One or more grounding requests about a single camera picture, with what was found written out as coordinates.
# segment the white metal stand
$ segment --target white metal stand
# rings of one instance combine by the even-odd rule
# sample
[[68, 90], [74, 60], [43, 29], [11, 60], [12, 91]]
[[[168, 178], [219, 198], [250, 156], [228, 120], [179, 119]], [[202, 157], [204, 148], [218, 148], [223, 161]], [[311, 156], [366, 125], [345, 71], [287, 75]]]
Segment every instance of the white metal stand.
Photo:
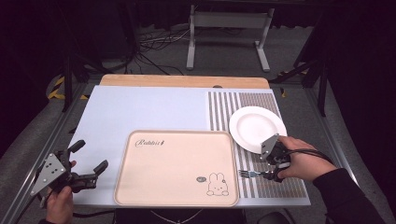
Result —
[[195, 11], [195, 6], [191, 6], [190, 13], [190, 44], [187, 55], [187, 69], [194, 67], [195, 56], [195, 26], [204, 27], [230, 27], [230, 28], [252, 28], [262, 29], [262, 39], [255, 41], [256, 50], [259, 54], [262, 70], [270, 71], [267, 58], [264, 53], [264, 42], [270, 28], [274, 9], [271, 8], [267, 13], [230, 13], [230, 12], [199, 12]]

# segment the person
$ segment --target person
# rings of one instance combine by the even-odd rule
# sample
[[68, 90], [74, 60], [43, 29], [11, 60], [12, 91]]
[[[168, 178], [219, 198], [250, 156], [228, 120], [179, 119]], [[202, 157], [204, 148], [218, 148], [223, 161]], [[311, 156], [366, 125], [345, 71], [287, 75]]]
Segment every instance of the person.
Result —
[[[279, 136], [278, 141], [290, 150], [301, 148], [316, 150], [303, 140], [290, 136]], [[290, 158], [290, 167], [279, 172], [278, 177], [298, 177], [313, 182], [327, 207], [327, 223], [385, 223], [346, 169], [337, 168], [322, 158], [303, 153], [292, 153]], [[59, 194], [50, 195], [47, 211], [46, 219], [42, 219], [41, 224], [71, 223], [73, 213], [71, 189], [65, 187]]]

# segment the human hand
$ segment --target human hand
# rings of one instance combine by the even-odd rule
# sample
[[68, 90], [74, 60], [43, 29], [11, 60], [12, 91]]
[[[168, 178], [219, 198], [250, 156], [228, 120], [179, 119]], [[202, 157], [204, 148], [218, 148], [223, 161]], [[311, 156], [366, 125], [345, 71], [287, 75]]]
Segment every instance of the human hand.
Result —
[[69, 186], [64, 187], [61, 192], [53, 191], [47, 201], [47, 216], [48, 222], [56, 224], [70, 224], [73, 218], [73, 194]]
[[[283, 143], [283, 145], [289, 150], [301, 148], [316, 150], [313, 146], [307, 144], [303, 140], [293, 137], [279, 136], [278, 141]], [[279, 172], [277, 174], [279, 178], [298, 177], [303, 180], [313, 181], [317, 177], [337, 169], [334, 165], [322, 158], [306, 155], [304, 153], [292, 153], [290, 154], [290, 158], [290, 167]]]

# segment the bunny drawing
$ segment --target bunny drawing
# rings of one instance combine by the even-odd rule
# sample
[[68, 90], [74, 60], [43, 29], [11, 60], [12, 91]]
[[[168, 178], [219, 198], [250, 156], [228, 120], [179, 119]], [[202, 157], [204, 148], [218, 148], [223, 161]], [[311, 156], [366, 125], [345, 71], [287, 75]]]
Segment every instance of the bunny drawing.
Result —
[[212, 195], [227, 196], [229, 194], [227, 183], [225, 182], [225, 179], [224, 179], [224, 174], [222, 174], [222, 173], [214, 174], [213, 173], [210, 175], [208, 191], [206, 194], [209, 196], [212, 196]]

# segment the person's left hand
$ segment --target person's left hand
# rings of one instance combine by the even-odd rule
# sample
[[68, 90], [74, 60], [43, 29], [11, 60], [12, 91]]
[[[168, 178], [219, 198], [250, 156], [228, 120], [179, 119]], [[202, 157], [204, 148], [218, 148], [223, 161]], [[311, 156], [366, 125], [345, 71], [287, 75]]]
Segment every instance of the person's left hand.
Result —
[[73, 194], [69, 186], [64, 187], [59, 193], [53, 191], [47, 201], [46, 220], [56, 224], [70, 224], [73, 218], [73, 207]]

